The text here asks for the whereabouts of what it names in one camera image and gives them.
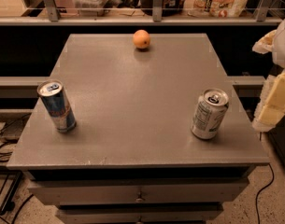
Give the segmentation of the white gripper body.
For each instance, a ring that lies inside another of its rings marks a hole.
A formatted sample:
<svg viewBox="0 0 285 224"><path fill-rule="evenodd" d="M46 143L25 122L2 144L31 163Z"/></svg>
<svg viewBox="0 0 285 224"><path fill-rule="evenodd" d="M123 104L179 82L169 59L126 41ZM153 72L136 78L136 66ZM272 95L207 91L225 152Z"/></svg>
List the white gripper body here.
<svg viewBox="0 0 285 224"><path fill-rule="evenodd" d="M285 19L278 26L272 49L273 63L285 68Z"/></svg>

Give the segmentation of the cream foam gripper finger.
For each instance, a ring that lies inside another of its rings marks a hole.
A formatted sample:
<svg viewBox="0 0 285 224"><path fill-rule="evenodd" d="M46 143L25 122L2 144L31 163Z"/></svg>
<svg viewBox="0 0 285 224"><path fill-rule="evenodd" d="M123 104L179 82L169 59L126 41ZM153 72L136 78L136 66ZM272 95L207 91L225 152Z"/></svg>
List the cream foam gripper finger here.
<svg viewBox="0 0 285 224"><path fill-rule="evenodd" d="M258 132L268 132L285 116L285 70L275 76L269 75L264 82L257 104L252 127Z"/></svg>
<svg viewBox="0 0 285 224"><path fill-rule="evenodd" d="M274 52L276 33L276 30L272 30L271 32L264 35L253 45L252 50L259 54Z"/></svg>

